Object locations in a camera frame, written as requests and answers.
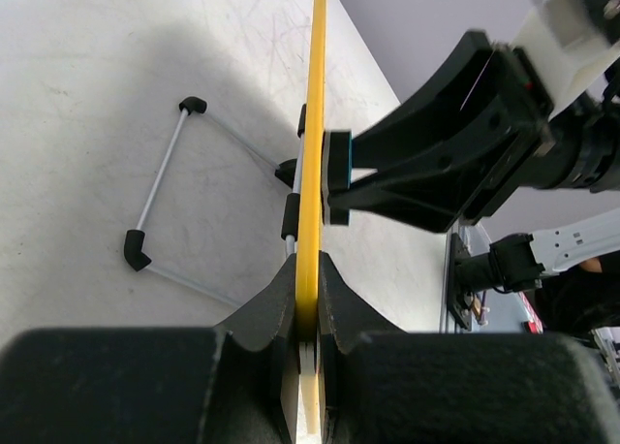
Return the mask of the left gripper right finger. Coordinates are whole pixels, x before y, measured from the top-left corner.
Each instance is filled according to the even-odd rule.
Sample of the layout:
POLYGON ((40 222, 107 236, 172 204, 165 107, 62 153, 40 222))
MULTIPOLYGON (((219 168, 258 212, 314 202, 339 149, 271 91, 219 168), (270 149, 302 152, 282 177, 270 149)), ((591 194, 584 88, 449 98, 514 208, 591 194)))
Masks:
POLYGON ((320 254, 319 393, 324 443, 408 443, 410 336, 320 254))

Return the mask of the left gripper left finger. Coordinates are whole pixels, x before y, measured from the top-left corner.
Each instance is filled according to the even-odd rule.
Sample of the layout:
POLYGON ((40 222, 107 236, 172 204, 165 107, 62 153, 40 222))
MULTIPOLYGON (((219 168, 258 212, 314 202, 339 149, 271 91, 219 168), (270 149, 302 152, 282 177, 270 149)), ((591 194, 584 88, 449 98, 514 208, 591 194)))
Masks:
POLYGON ((298 408, 295 257, 219 327, 212 386, 214 443, 294 443, 298 408))

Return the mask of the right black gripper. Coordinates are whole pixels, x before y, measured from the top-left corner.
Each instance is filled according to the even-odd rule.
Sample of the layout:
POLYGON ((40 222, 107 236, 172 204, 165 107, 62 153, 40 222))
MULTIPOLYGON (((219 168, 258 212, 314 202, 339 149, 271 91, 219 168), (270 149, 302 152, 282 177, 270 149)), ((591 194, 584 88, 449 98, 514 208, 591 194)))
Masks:
POLYGON ((459 219, 477 223, 524 180, 552 108, 523 47, 469 30, 416 93, 353 139, 353 167, 379 171, 331 192, 327 203, 431 233, 459 219), (431 147, 456 131, 459 114, 466 147, 431 147))

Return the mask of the yellow framed whiteboard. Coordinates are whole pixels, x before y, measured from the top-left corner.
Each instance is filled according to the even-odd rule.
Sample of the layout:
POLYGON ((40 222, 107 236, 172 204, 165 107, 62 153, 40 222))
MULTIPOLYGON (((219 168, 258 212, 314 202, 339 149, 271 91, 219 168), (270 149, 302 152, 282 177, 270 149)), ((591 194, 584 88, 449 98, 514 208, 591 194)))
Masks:
POLYGON ((327 0, 314 0, 307 83, 305 135, 295 270, 295 324, 300 364, 300 391, 310 434, 320 432, 318 376, 319 256, 323 221, 322 148, 326 88, 327 0))

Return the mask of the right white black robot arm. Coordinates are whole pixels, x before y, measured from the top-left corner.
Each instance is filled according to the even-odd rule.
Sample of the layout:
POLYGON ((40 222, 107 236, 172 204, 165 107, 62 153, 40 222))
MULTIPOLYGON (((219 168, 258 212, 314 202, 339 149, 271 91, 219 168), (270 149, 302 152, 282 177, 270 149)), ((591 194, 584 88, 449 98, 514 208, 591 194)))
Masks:
POLYGON ((327 223, 356 210, 444 233, 520 187, 618 188, 619 0, 531 1, 510 44, 467 31, 397 109, 326 142, 327 223))

